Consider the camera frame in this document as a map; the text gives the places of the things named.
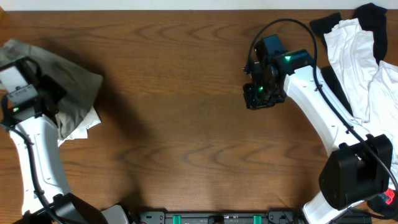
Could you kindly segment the khaki shorts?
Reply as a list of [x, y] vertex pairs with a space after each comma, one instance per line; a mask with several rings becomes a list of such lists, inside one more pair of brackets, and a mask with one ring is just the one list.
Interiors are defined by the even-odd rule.
[[53, 78], [67, 91], [58, 103], [56, 115], [58, 140], [64, 140], [90, 111], [102, 86], [103, 76], [19, 40], [10, 39], [1, 47], [1, 65], [24, 56], [36, 61], [44, 75]]

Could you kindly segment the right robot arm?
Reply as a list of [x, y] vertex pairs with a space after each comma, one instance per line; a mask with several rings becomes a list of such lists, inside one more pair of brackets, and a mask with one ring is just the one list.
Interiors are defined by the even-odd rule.
[[392, 143], [384, 134], [360, 126], [324, 84], [305, 50], [287, 51], [278, 35], [254, 44], [257, 59], [245, 69], [247, 108], [259, 110], [292, 99], [315, 128], [328, 160], [320, 173], [320, 192], [302, 208], [305, 223], [332, 223], [350, 207], [389, 188]]

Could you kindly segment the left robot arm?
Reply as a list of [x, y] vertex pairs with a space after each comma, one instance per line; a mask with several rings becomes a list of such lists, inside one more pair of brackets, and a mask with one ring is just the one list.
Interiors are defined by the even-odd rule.
[[1, 66], [3, 127], [19, 155], [24, 197], [19, 223], [106, 223], [95, 207], [72, 194], [58, 150], [57, 103], [66, 91], [22, 57]]

